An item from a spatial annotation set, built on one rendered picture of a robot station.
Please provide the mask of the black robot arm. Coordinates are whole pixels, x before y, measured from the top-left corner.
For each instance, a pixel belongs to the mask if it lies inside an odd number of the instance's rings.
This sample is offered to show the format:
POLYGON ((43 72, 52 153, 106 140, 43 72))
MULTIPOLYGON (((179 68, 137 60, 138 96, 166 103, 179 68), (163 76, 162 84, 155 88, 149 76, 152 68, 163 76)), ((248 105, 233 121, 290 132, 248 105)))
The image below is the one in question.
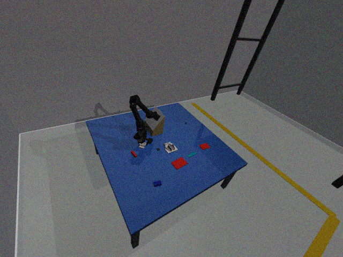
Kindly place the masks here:
POLYGON ((140 101, 138 95, 134 95, 130 97, 130 109, 136 119, 136 126, 137 126, 137 133, 136 138, 138 139, 138 143, 144 143, 145 138, 144 135, 147 134, 147 126, 145 126, 144 121, 141 119, 136 106, 139 106, 144 113, 146 113, 147 118, 154 118, 156 121, 160 118, 157 112, 150 111, 146 108, 146 106, 140 101), (133 103, 133 104, 132 104, 133 103))

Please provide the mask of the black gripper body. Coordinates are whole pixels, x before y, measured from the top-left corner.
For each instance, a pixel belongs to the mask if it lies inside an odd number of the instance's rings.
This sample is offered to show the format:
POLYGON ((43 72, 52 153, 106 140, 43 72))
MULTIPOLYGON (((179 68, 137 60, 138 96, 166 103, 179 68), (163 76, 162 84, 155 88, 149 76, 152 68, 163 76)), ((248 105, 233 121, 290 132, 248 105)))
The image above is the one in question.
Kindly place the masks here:
MULTIPOLYGON (((152 143, 152 141, 153 141, 153 139, 152 139, 152 138, 149 138, 149 139, 148 139, 148 138, 146 138, 146 137, 147 137, 147 136, 146 136, 146 135, 144 135, 144 138, 145 138, 145 140, 147 140, 147 143, 150 143, 150 144, 151 144, 151 143, 152 143)), ((134 138, 134 139, 137 139, 137 138, 136 138, 136 134, 134 135, 134 137, 133 137, 133 138, 134 138)))

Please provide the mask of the red flat square plate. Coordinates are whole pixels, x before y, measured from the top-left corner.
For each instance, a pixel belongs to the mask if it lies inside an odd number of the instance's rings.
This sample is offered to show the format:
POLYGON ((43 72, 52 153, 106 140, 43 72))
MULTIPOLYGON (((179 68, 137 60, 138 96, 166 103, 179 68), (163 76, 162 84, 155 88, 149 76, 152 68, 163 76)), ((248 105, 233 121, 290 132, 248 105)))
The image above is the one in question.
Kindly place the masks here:
POLYGON ((188 164, 184 159, 183 157, 171 162, 171 164, 176 168, 176 169, 179 169, 183 166, 185 166, 186 164, 188 164))
POLYGON ((199 145, 201 147, 202 150, 210 148, 210 146, 207 143, 204 143, 202 145, 199 145))

